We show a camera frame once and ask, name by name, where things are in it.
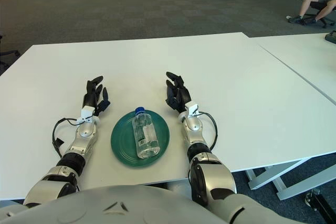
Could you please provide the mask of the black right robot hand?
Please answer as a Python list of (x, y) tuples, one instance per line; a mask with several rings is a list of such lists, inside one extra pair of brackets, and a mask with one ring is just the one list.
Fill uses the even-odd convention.
[(171, 72), (166, 72), (168, 80), (166, 103), (178, 113), (186, 111), (185, 105), (191, 101), (191, 96), (188, 89), (184, 86), (184, 81), (181, 76), (177, 76)]

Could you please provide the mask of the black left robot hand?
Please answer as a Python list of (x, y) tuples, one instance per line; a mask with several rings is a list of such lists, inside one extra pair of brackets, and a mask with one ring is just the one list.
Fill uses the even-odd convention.
[(87, 93), (83, 97), (82, 107), (93, 107), (94, 116), (98, 116), (111, 104), (106, 87), (103, 87), (103, 85), (100, 84), (102, 81), (103, 76), (88, 80), (86, 86)]

